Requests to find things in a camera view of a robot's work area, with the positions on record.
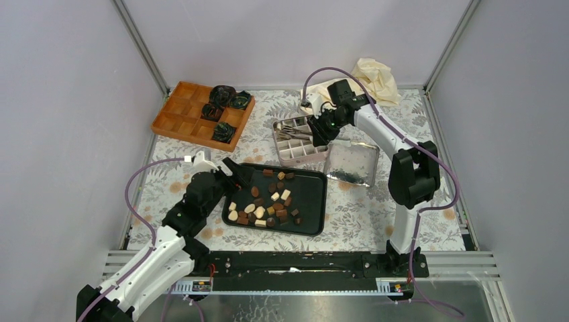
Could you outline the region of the pink grid box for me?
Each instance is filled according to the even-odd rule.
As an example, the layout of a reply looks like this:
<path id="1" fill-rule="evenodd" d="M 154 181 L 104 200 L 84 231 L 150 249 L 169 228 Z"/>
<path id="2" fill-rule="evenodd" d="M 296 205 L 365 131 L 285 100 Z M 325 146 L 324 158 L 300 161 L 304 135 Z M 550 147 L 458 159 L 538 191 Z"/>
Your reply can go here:
<path id="1" fill-rule="evenodd" d="M 299 116 L 275 121 L 272 124 L 272 135 L 275 142 L 278 161 L 282 166 L 298 166 L 301 164 L 323 162 L 328 156 L 328 147 L 315 147 L 311 140 L 282 140 L 276 134 L 277 127 L 290 126 L 302 131 L 310 131 L 307 116 Z"/>

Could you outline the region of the metal serving tongs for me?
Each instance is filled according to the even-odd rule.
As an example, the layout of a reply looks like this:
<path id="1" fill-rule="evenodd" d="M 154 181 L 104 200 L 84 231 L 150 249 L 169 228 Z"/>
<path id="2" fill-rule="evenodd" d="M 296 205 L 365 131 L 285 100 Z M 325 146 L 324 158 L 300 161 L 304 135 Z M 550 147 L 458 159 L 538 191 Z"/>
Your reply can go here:
<path id="1" fill-rule="evenodd" d="M 302 131 L 290 126 L 277 127 L 277 136 L 282 140 L 312 140 L 313 135 L 310 131 Z"/>

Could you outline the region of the black plastic tray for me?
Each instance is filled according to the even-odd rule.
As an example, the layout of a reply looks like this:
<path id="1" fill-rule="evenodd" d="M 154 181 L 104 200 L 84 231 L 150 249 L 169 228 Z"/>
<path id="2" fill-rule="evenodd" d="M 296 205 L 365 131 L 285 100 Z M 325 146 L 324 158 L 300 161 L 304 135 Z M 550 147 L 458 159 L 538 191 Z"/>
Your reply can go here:
<path id="1" fill-rule="evenodd" d="M 243 163 L 255 170 L 251 186 L 230 195 L 223 206 L 224 223 L 236 227 L 280 233 L 316 236 L 324 228 L 327 198 L 327 177 L 322 172 Z M 254 198 L 251 188 L 257 186 L 260 195 Z M 287 200 L 280 198 L 288 189 Z M 252 213 L 244 208 L 255 204 Z"/>

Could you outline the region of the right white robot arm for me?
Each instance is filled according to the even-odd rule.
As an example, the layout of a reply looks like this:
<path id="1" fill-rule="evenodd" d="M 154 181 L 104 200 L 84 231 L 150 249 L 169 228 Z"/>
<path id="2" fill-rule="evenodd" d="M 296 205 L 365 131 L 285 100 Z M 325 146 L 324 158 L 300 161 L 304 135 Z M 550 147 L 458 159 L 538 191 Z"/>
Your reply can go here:
<path id="1" fill-rule="evenodd" d="M 391 159 L 388 189 L 396 203 L 395 230 L 386 243 L 385 268 L 402 276 L 411 268 L 417 250 L 417 210 L 440 188 L 437 147 L 432 141 L 413 142 L 366 94 L 357 95 L 347 80 L 328 86 L 330 109 L 320 109 L 308 120 L 314 146 L 325 146 L 353 125 L 367 134 Z"/>

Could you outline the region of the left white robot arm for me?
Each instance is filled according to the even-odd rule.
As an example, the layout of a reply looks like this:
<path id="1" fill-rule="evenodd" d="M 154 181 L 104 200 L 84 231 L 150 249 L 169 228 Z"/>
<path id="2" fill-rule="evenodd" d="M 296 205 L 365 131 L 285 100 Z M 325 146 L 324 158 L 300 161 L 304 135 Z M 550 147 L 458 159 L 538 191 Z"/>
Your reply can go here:
<path id="1" fill-rule="evenodd" d="M 206 271 L 209 248 L 195 237 L 222 198 L 250 186 L 254 169 L 224 158 L 230 171 L 226 174 L 204 152 L 183 156 L 179 162 L 194 171 L 182 199 L 160 227 L 141 220 L 150 230 L 150 241 L 113 276 L 78 293 L 77 321 L 137 321 L 175 282 Z"/>

